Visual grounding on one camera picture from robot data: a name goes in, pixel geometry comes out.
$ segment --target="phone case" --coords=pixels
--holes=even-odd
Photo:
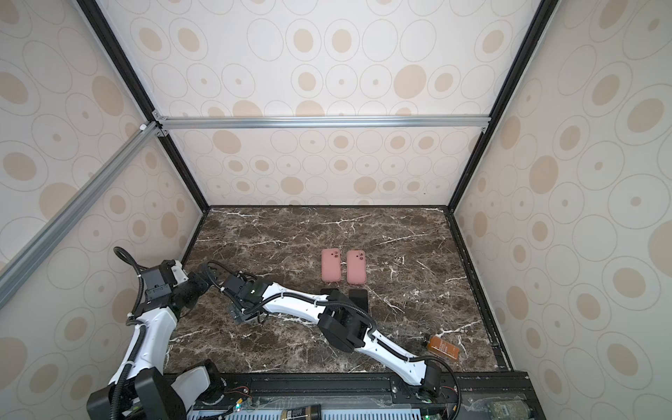
[[[341,281],[341,251],[338,248],[322,250],[322,281],[326,283]]]
[[[366,254],[364,251],[353,249],[347,252],[347,282],[350,284],[366,283]]]

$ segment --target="orange bottle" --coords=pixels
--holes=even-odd
[[[425,336],[425,342],[427,343],[427,350],[435,355],[444,356],[445,358],[451,358],[455,362],[458,361],[458,356],[460,355],[460,349],[455,347],[451,343],[448,343],[446,340],[442,340],[436,335]]]

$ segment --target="black frame post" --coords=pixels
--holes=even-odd
[[[542,34],[546,29],[546,25],[553,15],[557,4],[558,0],[542,0],[542,2],[539,4],[537,12],[534,14],[528,31],[525,34],[525,38],[523,38],[520,49],[518,50],[515,59],[513,59],[513,64],[509,69],[509,74],[506,76],[506,80],[504,80],[504,85],[502,86],[502,89],[499,91],[499,95],[495,100],[493,110],[490,112],[490,124],[488,124],[488,128],[485,130],[485,133],[482,133],[476,141],[474,151],[471,153],[471,156],[469,156],[469,160],[467,161],[462,175],[460,176],[460,180],[458,181],[457,187],[455,188],[455,192],[450,198],[448,209],[451,213],[457,209],[458,204],[464,195],[464,191],[466,190],[467,185],[469,185],[469,181],[474,175],[476,167],[478,167],[480,158],[483,156],[485,149],[488,147],[490,139],[493,137],[493,134],[499,125],[499,121],[504,115],[506,107],[509,105],[509,101],[511,101],[513,92],[518,86],[518,83],[520,82],[520,79],[522,78],[528,63],[530,62],[530,59],[532,58],[534,49],[537,47],[537,44],[539,43],[539,40],[541,39]]]
[[[86,16],[87,20],[89,21],[91,28],[98,36],[100,43],[103,45],[103,48],[105,48],[105,51],[107,52],[110,60],[112,60],[112,63],[117,68],[119,75],[124,80],[124,83],[128,87],[131,95],[133,95],[133,98],[140,107],[144,117],[147,119],[147,121],[156,122],[157,126],[161,128],[161,122],[158,121],[154,115],[154,104],[152,103],[151,99],[149,99],[147,92],[144,90],[138,75],[135,73],[135,70],[133,70],[133,66],[130,64],[128,57],[124,53],[121,44],[114,35],[114,31],[112,31],[112,28],[110,27],[110,24],[105,18],[105,15],[100,9],[98,3],[96,3],[95,0],[77,0],[77,3],[84,13],[84,16]],[[187,168],[187,164],[184,162],[184,159],[182,159],[182,155],[179,154],[179,150],[177,150],[173,139],[170,137],[170,134],[168,134],[168,131],[161,130],[161,132],[164,134],[163,136],[159,136],[159,142],[161,143],[161,146],[163,146],[166,154],[168,154],[168,157],[175,166],[175,169],[182,178],[182,181],[187,186],[187,189],[192,194],[192,197],[194,197],[194,200],[196,201],[196,204],[200,208],[201,212],[207,211],[210,206],[208,205],[205,196],[198,187],[194,176]]]

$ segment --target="brown marble surface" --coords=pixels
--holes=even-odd
[[[456,371],[495,370],[495,357],[443,212],[435,208],[216,208],[186,269],[208,259],[303,292],[321,281],[321,250],[363,249],[369,311],[378,329],[415,354],[424,333],[460,348]],[[336,284],[347,294],[343,280]],[[222,372],[383,372],[358,353],[329,346],[315,325],[272,315],[235,325],[229,301],[211,288],[177,325],[166,372],[210,358]]]

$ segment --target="patterned wallpaper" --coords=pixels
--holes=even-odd
[[[538,0],[99,0],[166,116],[487,114]]]
[[[144,118],[62,0],[0,1],[0,269]]]
[[[201,215],[161,150],[148,142],[0,310],[0,419],[88,419],[133,332],[137,278],[112,248],[179,259]]]
[[[551,420],[672,413],[672,2],[568,0],[458,208]]]
[[[210,205],[447,204],[480,127],[173,134]]]

